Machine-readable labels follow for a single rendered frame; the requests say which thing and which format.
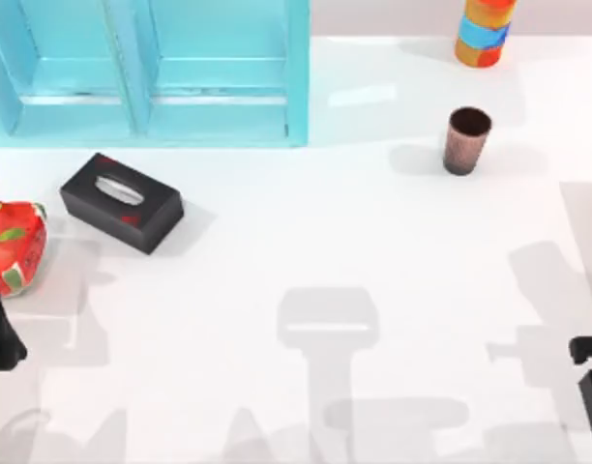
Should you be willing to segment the black tissue box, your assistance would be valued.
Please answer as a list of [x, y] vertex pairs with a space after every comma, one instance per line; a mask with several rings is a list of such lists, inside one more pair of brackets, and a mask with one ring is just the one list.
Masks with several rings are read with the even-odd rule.
[[[137, 191], [143, 201], [130, 205], [107, 195], [96, 186], [100, 177]], [[179, 190], [101, 153], [73, 174], [60, 194], [73, 217], [146, 254], [152, 253], [184, 216]]]

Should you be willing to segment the orange and blue can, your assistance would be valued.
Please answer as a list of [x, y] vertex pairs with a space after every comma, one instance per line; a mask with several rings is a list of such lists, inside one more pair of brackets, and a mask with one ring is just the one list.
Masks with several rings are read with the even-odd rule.
[[471, 68], [488, 68], [500, 59], [518, 0], [465, 0], [455, 55]]

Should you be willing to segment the white tissue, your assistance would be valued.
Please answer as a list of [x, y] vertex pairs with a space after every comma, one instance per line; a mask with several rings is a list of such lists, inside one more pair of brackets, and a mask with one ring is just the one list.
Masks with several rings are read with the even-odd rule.
[[129, 206], [139, 206], [144, 202], [144, 196], [135, 189], [105, 176], [98, 176], [95, 187], [106, 196]]

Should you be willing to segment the light blue rack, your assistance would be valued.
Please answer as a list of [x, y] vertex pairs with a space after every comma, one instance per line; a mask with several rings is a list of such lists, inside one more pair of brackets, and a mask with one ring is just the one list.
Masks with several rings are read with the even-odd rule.
[[0, 147], [309, 139], [311, 0], [0, 0]]

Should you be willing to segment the brown cup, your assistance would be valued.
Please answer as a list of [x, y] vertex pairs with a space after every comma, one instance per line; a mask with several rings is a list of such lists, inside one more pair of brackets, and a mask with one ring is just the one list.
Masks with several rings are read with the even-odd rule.
[[443, 165], [451, 174], [473, 172], [492, 128], [492, 120], [482, 109], [464, 106], [454, 110], [448, 122]]

